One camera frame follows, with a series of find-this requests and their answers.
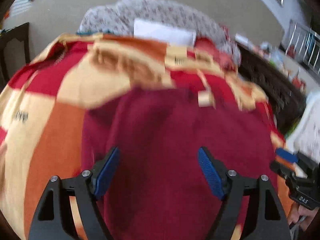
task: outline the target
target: patchwork blanket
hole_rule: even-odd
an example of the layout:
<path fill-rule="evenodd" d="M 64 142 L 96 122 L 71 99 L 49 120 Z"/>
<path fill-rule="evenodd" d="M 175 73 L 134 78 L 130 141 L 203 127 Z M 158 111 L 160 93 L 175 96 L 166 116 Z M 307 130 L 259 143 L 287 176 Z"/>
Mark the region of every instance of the patchwork blanket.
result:
<path fill-rule="evenodd" d="M 199 107 L 203 90 L 212 100 Z M 1 93 L 0 141 L 8 145 L 0 209 L 21 239 L 49 178 L 90 169 L 112 146 L 121 160 L 99 208 L 115 239 L 205 238 L 221 202 L 197 163 L 201 146 L 244 176 L 267 174 L 290 207 L 284 182 L 268 168 L 284 141 L 265 93 L 202 50 L 62 34 Z"/>

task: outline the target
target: white wall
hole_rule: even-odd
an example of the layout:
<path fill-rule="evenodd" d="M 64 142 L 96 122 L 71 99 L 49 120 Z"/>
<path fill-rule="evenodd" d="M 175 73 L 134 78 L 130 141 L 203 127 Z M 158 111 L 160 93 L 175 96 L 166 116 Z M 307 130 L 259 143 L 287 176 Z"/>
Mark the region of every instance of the white wall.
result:
<path fill-rule="evenodd" d="M 290 19 L 310 26 L 311 11 L 303 0 L 284 0 L 283 7 L 277 0 L 262 0 L 284 29 L 282 42 L 289 36 Z"/>

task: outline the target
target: maroon cloth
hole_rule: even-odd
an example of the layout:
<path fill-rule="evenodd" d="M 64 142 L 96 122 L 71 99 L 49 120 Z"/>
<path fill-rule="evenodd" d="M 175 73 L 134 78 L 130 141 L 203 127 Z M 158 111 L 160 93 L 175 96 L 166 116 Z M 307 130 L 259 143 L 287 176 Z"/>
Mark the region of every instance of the maroon cloth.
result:
<path fill-rule="evenodd" d="M 82 169 L 92 168 L 112 146 L 119 167 L 100 203 L 115 239 L 204 239 L 221 205 L 197 161 L 207 146 L 213 156 L 243 176 L 267 174 L 275 158 L 258 111 L 231 103 L 198 106 L 189 90 L 134 89 L 84 118 Z M 239 221 L 244 221 L 247 200 Z"/>

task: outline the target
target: silver screw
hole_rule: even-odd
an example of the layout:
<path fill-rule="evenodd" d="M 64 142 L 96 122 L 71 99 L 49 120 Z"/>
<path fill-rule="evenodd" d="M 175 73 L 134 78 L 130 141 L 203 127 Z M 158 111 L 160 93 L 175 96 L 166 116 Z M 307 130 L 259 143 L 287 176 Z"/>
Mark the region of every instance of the silver screw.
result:
<path fill-rule="evenodd" d="M 54 176 L 52 176 L 52 177 L 50 178 L 50 180 L 51 180 L 52 182 L 55 182 L 55 181 L 58 180 L 58 176 L 57 176 L 57 175 L 54 175 Z"/>
<path fill-rule="evenodd" d="M 85 171 L 82 171 L 82 176 L 84 176 L 84 177 L 88 177 L 89 175 L 90 175 L 90 171 L 89 170 L 85 170 Z"/>
<path fill-rule="evenodd" d="M 268 181 L 269 180 L 269 177 L 267 176 L 267 175 L 261 175 L 261 179 L 263 180 L 263 181 Z"/>
<path fill-rule="evenodd" d="M 237 172 L 235 170 L 228 170 L 228 174 L 229 176 L 234 177 L 237 175 Z"/>

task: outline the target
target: blue textured pad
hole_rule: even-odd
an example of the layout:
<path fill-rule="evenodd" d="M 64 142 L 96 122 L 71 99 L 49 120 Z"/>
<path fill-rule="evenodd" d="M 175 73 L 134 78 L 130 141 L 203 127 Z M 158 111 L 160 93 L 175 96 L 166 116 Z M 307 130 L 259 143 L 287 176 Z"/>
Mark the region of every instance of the blue textured pad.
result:
<path fill-rule="evenodd" d="M 119 161 L 120 151 L 118 148 L 115 148 L 97 177 L 96 188 L 94 191 L 94 195 L 97 199 L 105 195 L 108 190 Z"/>
<path fill-rule="evenodd" d="M 202 148 L 198 150 L 198 162 L 212 194 L 223 200 L 225 194 L 222 190 L 221 178 Z"/>
<path fill-rule="evenodd" d="M 276 154 L 290 163 L 298 162 L 298 158 L 296 157 L 296 155 L 293 155 L 282 148 L 277 148 Z"/>

